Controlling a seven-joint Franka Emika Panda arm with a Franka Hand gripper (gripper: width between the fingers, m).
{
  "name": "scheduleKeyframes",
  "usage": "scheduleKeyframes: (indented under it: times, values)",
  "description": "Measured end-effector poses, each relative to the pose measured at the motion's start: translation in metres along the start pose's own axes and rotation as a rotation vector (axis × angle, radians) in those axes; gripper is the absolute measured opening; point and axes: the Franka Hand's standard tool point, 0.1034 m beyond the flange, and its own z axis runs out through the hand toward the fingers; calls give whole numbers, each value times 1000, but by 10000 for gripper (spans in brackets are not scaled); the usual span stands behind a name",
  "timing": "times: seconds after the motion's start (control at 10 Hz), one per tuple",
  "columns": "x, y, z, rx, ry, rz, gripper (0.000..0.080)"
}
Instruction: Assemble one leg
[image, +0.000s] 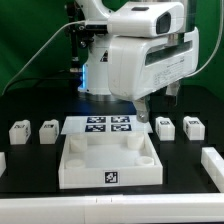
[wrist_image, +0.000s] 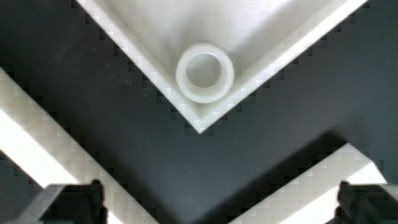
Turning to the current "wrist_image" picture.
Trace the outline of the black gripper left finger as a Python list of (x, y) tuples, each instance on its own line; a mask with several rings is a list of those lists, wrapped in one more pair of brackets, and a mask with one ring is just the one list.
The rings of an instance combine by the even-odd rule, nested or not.
[(58, 198), (56, 224), (107, 224), (104, 185), (70, 185)]

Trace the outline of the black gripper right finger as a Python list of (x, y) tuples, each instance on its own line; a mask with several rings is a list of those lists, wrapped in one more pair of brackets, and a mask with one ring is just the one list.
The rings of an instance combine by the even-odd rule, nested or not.
[(340, 183), (335, 224), (398, 224), (398, 185)]

